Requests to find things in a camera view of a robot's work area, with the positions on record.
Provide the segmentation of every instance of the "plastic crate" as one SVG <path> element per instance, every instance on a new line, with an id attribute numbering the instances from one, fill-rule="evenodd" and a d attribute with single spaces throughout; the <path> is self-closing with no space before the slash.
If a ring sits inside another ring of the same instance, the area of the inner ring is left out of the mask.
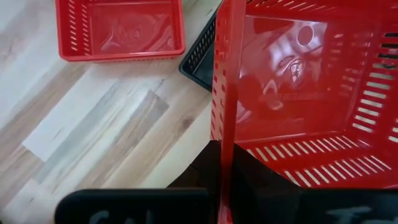
<path id="1" fill-rule="evenodd" d="M 56 0 L 68 61 L 172 58 L 185 50 L 181 0 Z"/>
<path id="2" fill-rule="evenodd" d="M 214 39 L 216 12 L 180 64 L 180 72 L 198 85 L 213 89 Z"/>
<path id="3" fill-rule="evenodd" d="M 398 1 L 224 0 L 211 138 L 308 188 L 398 187 Z"/>

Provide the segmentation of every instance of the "black basket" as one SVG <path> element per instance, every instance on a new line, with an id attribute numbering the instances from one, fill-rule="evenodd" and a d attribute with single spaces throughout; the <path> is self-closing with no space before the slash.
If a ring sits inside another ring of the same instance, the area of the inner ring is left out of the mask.
<path id="1" fill-rule="evenodd" d="M 210 18 L 199 38 L 192 45 L 180 64 L 180 72 L 211 91 L 213 88 L 214 39 L 216 36 L 216 14 Z"/>

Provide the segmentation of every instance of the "black plastic basket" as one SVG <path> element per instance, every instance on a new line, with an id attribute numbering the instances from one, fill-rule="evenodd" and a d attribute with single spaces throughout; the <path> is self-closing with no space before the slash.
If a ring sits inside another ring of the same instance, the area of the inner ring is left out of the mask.
<path id="1" fill-rule="evenodd" d="M 180 72 L 211 91 L 213 86 L 214 40 L 216 13 L 210 18 L 199 38 L 180 64 Z"/>

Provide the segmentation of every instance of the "red basket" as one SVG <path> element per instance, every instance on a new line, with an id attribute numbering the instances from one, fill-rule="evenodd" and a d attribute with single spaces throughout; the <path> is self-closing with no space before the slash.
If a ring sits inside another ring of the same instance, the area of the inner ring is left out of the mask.
<path id="1" fill-rule="evenodd" d="M 302 187 L 398 186 L 398 1 L 224 0 L 211 138 Z"/>
<path id="2" fill-rule="evenodd" d="M 185 50 L 181 0 L 56 0 L 68 61 L 172 58 Z"/>

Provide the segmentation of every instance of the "wooden floor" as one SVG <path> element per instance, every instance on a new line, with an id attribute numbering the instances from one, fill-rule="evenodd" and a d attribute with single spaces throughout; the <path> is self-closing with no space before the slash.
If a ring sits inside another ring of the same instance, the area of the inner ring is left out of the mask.
<path id="1" fill-rule="evenodd" d="M 184 0 L 187 49 L 220 0 Z M 59 58 L 54 1 L 0 1 L 0 220 L 52 223 L 85 188 L 165 187 L 210 139 L 211 94 L 175 60 Z"/>

